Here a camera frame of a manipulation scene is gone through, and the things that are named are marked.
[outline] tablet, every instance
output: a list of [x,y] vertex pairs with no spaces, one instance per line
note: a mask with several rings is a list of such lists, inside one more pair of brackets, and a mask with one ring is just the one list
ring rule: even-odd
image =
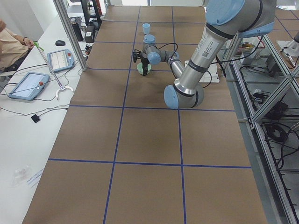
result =
[[54,72],[70,69],[74,64],[73,54],[68,49],[50,52],[47,56]]
[[43,90],[49,80],[48,74],[28,72],[8,97],[14,99],[33,100]]

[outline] computer mouse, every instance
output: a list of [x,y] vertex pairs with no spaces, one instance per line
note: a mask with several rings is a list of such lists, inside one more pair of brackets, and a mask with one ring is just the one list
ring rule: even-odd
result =
[[55,45],[56,46],[64,46],[65,45],[65,41],[58,40],[58,41],[55,42]]

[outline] light blue joint cap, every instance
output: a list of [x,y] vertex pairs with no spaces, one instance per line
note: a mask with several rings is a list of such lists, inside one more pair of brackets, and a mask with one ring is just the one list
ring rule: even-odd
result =
[[144,43],[147,43],[147,44],[156,43],[156,38],[155,38],[155,36],[152,35],[152,34],[146,34],[146,35],[144,36],[143,42],[144,42]]
[[235,18],[242,10],[245,0],[210,0],[206,6],[206,21],[220,26]]
[[178,109],[178,95],[172,85],[166,86],[164,90],[164,101],[171,109]]
[[274,22],[268,23],[262,27],[258,27],[255,29],[248,30],[243,33],[239,33],[239,38],[248,38],[254,36],[261,36],[270,33],[274,29]]
[[148,60],[151,64],[159,64],[161,62],[161,56],[157,52],[150,52],[148,54]]

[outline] light blue cup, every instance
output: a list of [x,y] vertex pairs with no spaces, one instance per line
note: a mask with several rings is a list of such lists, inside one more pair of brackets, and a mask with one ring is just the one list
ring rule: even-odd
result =
[[144,34],[149,34],[150,33],[150,24],[144,23],[144,24],[142,24],[142,28],[143,28],[143,33]]

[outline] bottle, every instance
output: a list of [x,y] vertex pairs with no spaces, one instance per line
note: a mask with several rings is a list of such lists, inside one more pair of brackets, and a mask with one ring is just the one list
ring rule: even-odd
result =
[[81,30],[79,25],[76,23],[76,19],[72,18],[71,19],[71,26],[73,27],[74,31],[75,31],[75,35],[77,37],[78,41],[83,41],[83,36],[81,34]]

